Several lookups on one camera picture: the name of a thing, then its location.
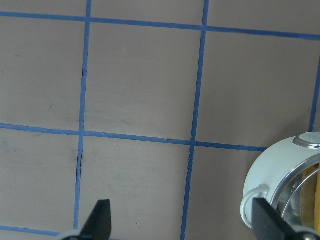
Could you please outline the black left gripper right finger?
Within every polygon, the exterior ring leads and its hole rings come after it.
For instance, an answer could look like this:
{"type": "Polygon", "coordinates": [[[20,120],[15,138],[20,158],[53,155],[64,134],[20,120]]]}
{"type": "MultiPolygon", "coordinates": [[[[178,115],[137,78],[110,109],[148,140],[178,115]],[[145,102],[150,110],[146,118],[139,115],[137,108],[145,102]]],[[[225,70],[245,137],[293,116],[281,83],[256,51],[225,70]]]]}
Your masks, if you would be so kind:
{"type": "Polygon", "coordinates": [[[257,240],[293,240],[296,232],[264,198],[253,198],[251,229],[257,240]]]}

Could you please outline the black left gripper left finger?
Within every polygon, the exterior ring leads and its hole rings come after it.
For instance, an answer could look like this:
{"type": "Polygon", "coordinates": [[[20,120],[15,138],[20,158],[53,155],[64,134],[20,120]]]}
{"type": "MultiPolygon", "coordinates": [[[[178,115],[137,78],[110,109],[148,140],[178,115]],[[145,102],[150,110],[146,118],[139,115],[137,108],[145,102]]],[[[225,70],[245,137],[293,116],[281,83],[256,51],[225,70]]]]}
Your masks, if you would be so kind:
{"type": "Polygon", "coordinates": [[[81,229],[80,240],[109,240],[111,236],[111,203],[109,199],[98,200],[81,229]]]}

